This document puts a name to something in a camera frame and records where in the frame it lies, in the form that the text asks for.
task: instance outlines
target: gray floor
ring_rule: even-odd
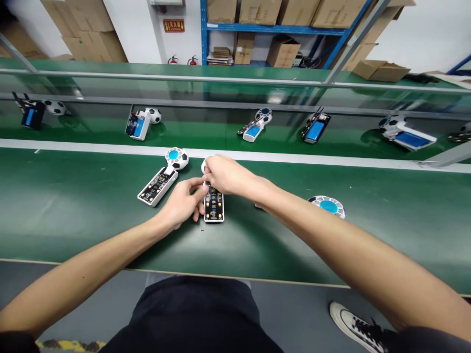
[[[0,308],[52,267],[0,261]],[[128,323],[145,281],[143,272],[120,272],[49,328],[39,341],[109,341]],[[360,317],[368,321],[372,317],[381,326],[390,328],[375,308],[350,289],[258,281],[251,284],[263,329],[287,353],[366,352],[335,326],[327,310],[330,301],[340,302]]]

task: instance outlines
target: sneaker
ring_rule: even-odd
[[[371,353],[387,353],[381,343],[383,330],[373,320],[373,325],[355,316],[343,305],[331,302],[330,316],[335,324],[354,341],[360,343]]]

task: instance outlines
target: red fire extinguisher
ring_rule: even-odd
[[[170,65],[178,64],[178,58],[176,54],[172,56],[172,58],[168,59],[167,64],[170,64]]]
[[[189,59],[186,64],[187,64],[187,65],[198,65],[198,64],[196,63],[196,60],[198,60],[198,59],[195,59],[195,56],[196,56],[196,55],[194,55],[191,59]]]

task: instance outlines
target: hand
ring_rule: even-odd
[[[217,154],[206,158],[203,179],[209,181],[223,194],[245,196],[247,185],[256,183],[261,178],[242,167],[232,158]]]
[[[192,213],[193,220],[198,221],[199,215],[205,213],[201,199],[208,193],[203,182],[203,178],[197,177],[180,181],[156,217],[168,223],[172,230],[178,229]]]

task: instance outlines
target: red sign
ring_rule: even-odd
[[[185,22],[183,20],[163,20],[165,32],[182,33],[185,32]]]

